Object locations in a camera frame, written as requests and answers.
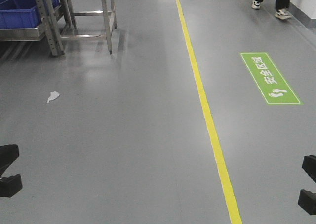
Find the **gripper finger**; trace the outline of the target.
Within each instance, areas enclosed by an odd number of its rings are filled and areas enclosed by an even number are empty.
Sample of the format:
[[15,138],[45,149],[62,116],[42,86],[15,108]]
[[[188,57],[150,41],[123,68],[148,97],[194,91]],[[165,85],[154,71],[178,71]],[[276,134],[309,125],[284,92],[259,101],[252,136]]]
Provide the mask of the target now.
[[309,215],[316,214],[316,194],[304,189],[300,190],[298,205]]
[[309,175],[309,177],[316,182],[316,156],[304,156],[302,169]]

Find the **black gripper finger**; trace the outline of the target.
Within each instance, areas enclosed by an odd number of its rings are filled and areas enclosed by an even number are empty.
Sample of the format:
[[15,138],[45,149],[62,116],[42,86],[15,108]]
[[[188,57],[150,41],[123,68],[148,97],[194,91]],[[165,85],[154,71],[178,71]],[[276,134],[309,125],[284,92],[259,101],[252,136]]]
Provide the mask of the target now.
[[19,147],[9,144],[0,147],[0,175],[19,157]]
[[23,188],[20,174],[0,178],[0,196],[12,197]]

